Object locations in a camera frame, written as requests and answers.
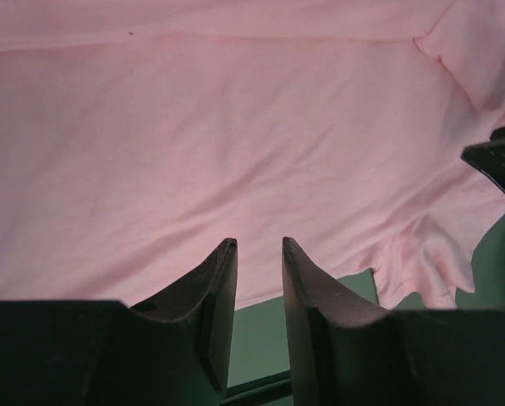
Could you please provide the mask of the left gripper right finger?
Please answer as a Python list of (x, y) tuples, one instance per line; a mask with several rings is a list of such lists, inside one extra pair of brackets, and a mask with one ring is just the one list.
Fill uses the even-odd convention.
[(283, 239), (297, 405), (505, 405), (505, 308), (387, 310)]

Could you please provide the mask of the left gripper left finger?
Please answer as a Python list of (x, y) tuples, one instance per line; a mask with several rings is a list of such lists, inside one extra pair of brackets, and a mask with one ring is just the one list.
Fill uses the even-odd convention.
[(217, 405), (225, 395), (238, 246), (134, 306), (0, 301), (0, 405)]

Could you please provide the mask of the pink t shirt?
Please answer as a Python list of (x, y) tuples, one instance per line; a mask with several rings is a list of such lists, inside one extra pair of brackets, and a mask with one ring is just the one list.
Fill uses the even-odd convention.
[(505, 196), (505, 1), (0, 1), (0, 299), (133, 304), (281, 243), (381, 303), (450, 308)]

